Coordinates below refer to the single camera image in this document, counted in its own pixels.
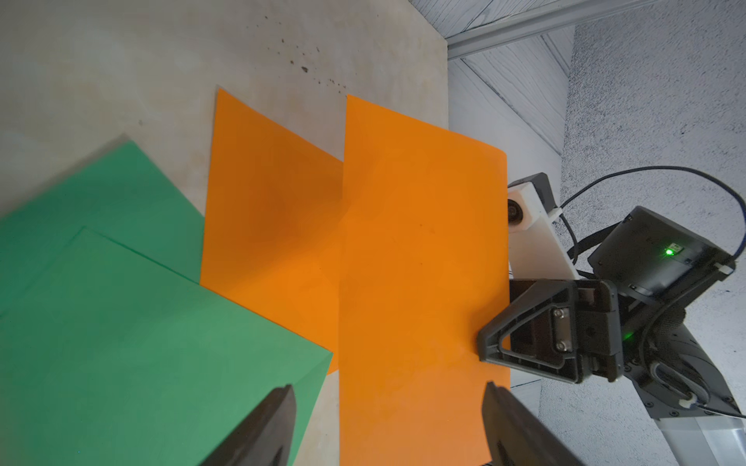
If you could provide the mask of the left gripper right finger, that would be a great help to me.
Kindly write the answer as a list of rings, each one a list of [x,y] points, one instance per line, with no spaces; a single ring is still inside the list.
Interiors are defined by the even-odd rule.
[[[490,465],[582,465],[507,388],[487,383],[482,417]]]

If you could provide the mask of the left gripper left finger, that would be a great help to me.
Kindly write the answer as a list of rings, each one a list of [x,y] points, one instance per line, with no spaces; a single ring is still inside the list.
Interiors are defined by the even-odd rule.
[[[293,386],[274,388],[200,465],[288,465],[295,422]]]

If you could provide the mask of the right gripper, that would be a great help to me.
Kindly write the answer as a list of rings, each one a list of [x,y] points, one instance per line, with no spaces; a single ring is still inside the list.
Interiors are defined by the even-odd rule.
[[[617,289],[622,360],[646,355],[700,384],[725,378],[703,362],[677,362],[666,340],[683,333],[685,308],[735,269],[733,256],[709,240],[637,206],[623,221],[579,244],[600,243],[589,258],[596,279]],[[575,281],[509,281],[509,305],[477,334],[479,359],[569,384],[583,380],[578,351]]]

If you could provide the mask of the orange paper sheet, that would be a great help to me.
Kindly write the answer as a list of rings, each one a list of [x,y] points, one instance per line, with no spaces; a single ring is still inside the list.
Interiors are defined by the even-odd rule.
[[[507,158],[347,103],[339,291],[340,461],[481,465],[479,329],[508,303]]]
[[[224,89],[200,283],[330,351],[339,368],[343,163]]]

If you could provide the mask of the green paper sheet bottom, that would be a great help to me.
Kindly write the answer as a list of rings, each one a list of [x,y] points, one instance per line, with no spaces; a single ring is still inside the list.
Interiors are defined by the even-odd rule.
[[[330,352],[89,229],[1,309],[5,465],[196,465]]]

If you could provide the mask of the green paper sheet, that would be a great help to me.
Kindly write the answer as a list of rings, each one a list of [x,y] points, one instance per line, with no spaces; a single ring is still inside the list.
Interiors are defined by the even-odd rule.
[[[83,228],[196,282],[204,217],[133,142],[99,157],[1,219],[1,306]]]
[[[196,465],[330,352],[89,229],[1,309],[5,465]]]

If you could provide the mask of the green paper sheet top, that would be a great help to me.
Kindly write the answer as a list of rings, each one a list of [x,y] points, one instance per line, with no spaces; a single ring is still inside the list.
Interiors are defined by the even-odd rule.
[[[196,282],[204,217],[133,142],[99,157],[1,219],[1,306],[83,228]]]

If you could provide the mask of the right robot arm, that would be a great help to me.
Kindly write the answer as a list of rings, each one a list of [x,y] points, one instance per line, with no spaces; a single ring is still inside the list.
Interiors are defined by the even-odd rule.
[[[745,417],[685,324],[734,257],[643,207],[586,244],[590,277],[511,282],[477,335],[480,359],[571,384],[627,378],[678,460],[743,464]]]

